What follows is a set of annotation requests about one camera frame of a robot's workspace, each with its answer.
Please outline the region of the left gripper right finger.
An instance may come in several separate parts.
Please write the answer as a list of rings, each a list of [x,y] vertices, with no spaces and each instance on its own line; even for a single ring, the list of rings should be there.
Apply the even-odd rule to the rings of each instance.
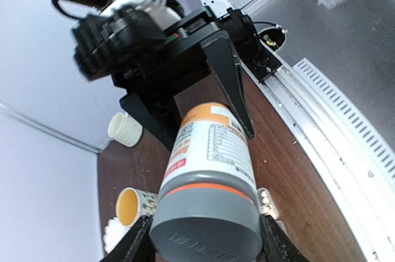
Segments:
[[[262,251],[258,261],[309,262],[270,215],[260,216]]]

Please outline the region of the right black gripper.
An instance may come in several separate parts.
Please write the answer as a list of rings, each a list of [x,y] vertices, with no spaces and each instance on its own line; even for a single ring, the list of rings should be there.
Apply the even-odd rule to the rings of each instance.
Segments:
[[[113,75],[126,89],[121,108],[171,151],[181,125],[175,95],[214,72],[248,139],[255,137],[244,94],[243,69],[233,43],[209,7],[168,27],[161,48],[144,52]]]

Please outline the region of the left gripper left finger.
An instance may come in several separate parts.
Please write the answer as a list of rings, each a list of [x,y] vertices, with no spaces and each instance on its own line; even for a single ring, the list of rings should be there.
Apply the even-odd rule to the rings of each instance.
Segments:
[[[154,246],[149,237],[152,216],[141,216],[101,262],[154,262]]]

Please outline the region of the grey bottle cap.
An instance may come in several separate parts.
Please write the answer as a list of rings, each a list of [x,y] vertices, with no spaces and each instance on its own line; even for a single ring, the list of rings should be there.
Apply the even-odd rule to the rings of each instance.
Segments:
[[[254,261],[262,251],[256,183],[214,171],[164,182],[149,236],[167,261]]]

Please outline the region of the grey lid pill bottle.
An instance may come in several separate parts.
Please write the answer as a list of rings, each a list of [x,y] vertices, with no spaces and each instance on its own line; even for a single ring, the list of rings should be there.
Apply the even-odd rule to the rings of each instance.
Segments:
[[[231,111],[204,103],[184,117],[149,236],[167,261],[254,261],[262,250],[246,135]]]

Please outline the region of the clear plastic pill organizer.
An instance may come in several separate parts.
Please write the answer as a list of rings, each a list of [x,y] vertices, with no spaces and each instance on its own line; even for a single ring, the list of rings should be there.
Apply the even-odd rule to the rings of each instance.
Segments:
[[[262,187],[257,190],[257,195],[258,195],[258,207],[260,214],[265,215],[265,216],[271,216],[276,223],[282,228],[282,230],[287,233],[286,227],[282,221],[280,221],[279,217],[279,211],[277,210],[277,207],[274,204],[274,200],[269,192],[268,189]]]

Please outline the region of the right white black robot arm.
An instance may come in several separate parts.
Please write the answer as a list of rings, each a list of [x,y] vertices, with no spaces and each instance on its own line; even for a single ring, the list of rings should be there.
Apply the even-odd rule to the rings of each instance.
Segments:
[[[52,0],[59,8],[62,0]],[[77,17],[74,60],[89,81],[111,77],[126,90],[121,108],[171,149],[181,125],[175,96],[210,74],[244,134],[254,128],[241,60],[208,7],[184,15],[176,0],[64,0],[99,12]]]

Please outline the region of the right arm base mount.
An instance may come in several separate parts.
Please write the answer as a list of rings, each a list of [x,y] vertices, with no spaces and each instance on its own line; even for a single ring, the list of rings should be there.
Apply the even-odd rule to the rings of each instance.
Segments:
[[[221,20],[241,60],[255,78],[263,83],[273,75],[282,63],[263,44],[250,16],[240,9],[227,9],[228,16]]]

